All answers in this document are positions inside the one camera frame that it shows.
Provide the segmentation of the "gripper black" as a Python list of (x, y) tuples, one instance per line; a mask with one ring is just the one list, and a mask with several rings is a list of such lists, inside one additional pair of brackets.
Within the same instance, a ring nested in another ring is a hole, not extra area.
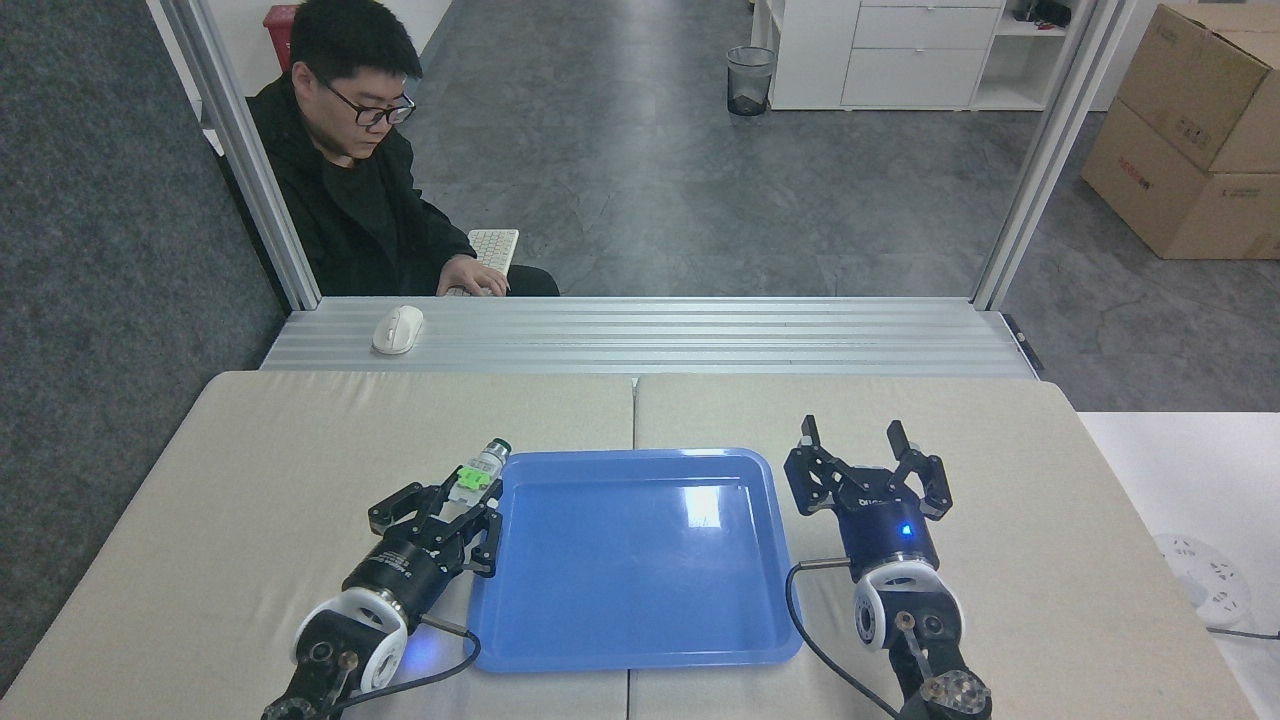
[(503, 524), (498, 502), (481, 501), (449, 523), (428, 519), (445, 500), (442, 486), (411, 482), (374, 503), (367, 521), (381, 539), (344, 579), (343, 588), (385, 591), (404, 616), (417, 618), (430, 611), (462, 571), (493, 578)]
[[(943, 461), (925, 455), (908, 438), (899, 419), (886, 434), (899, 465), (851, 468), (820, 446), (814, 415), (805, 415), (801, 437), (785, 460), (783, 470), (797, 511), (812, 516), (833, 511), (850, 573), (864, 575), (891, 562), (920, 560), (940, 568), (940, 556), (925, 518), (938, 521), (954, 506)], [(919, 497), (908, 484), (915, 474)]]

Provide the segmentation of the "person's left hand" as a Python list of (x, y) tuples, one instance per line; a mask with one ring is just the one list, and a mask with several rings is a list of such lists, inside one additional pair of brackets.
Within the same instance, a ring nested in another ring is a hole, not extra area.
[(445, 296), (461, 288), (471, 296), (506, 296), (509, 292), (507, 277), (481, 264), (476, 258), (460, 254), (452, 256), (440, 269), (435, 296)]

